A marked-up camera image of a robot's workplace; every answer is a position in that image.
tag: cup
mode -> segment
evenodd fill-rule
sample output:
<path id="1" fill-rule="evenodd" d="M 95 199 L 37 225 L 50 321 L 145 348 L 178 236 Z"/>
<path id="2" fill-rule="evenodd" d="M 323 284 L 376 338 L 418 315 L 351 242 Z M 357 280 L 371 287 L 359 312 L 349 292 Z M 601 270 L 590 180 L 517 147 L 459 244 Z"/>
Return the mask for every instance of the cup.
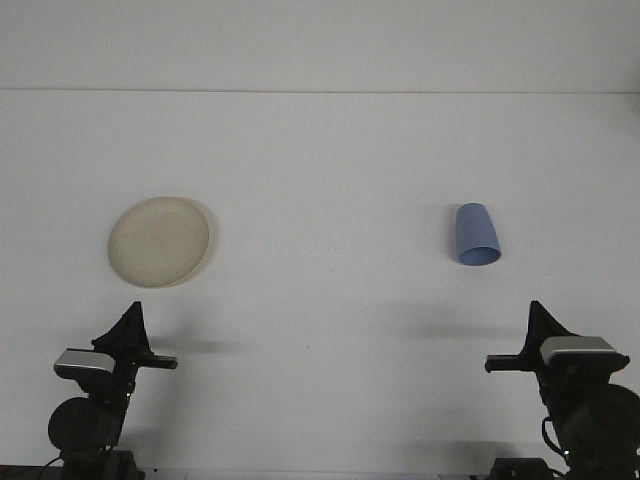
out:
<path id="1" fill-rule="evenodd" d="M 456 256 L 463 265 L 488 265 L 500 258 L 500 243 L 489 212 L 480 203 L 467 203 L 456 216 Z"/>

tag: round plate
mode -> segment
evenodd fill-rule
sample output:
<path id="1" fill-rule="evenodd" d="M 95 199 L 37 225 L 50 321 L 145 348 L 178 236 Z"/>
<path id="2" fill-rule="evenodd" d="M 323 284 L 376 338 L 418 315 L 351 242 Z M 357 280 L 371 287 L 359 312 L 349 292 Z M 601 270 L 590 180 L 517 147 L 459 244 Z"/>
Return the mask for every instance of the round plate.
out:
<path id="1" fill-rule="evenodd" d="M 192 273 L 208 246 L 209 224 L 195 204 L 186 198 L 152 198 L 113 227 L 109 262 L 129 283 L 165 287 Z"/>

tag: blue cup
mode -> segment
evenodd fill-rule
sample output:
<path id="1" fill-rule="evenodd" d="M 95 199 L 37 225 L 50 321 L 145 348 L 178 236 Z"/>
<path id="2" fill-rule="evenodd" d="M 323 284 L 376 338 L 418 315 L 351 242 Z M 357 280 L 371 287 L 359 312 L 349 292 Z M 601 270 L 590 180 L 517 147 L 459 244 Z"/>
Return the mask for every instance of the blue cup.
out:
<path id="1" fill-rule="evenodd" d="M 456 217 L 456 256 L 463 265 L 488 265 L 500 258 L 500 243 L 489 212 L 479 203 L 467 203 Z"/>

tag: plate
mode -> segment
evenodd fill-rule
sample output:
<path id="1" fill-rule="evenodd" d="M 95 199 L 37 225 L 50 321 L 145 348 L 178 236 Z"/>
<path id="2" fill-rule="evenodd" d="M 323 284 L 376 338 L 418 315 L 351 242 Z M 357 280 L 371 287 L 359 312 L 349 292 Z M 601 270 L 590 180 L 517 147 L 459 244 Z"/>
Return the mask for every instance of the plate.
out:
<path id="1" fill-rule="evenodd" d="M 186 198 L 158 197 L 125 213 L 109 237 L 109 262 L 140 287 L 166 287 L 189 277 L 209 247 L 209 223 Z"/>

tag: cable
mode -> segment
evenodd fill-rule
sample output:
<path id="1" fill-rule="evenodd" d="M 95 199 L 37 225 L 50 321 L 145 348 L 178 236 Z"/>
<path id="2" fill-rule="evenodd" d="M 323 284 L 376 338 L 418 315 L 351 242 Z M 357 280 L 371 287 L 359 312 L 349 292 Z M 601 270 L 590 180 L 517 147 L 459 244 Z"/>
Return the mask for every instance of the cable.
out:
<path id="1" fill-rule="evenodd" d="M 35 480 L 40 480 L 42 478 L 42 475 L 44 475 L 44 471 L 47 469 L 47 467 L 49 465 L 51 465 L 54 462 L 57 462 L 58 460 L 60 460 L 60 457 L 56 457 L 53 460 L 51 460 L 50 462 L 47 462 L 44 466 L 42 466 L 40 468 L 40 471 L 38 472 L 38 475 L 36 476 Z"/>
<path id="2" fill-rule="evenodd" d="M 551 421 L 551 417 L 546 417 L 544 420 L 542 420 L 542 438 L 544 439 L 544 443 L 547 444 L 547 447 L 549 447 L 551 450 L 553 450 L 562 458 L 564 458 L 564 452 L 562 451 L 562 449 L 551 441 L 551 438 L 549 438 L 549 434 L 547 433 L 545 424 L 550 421 Z"/>

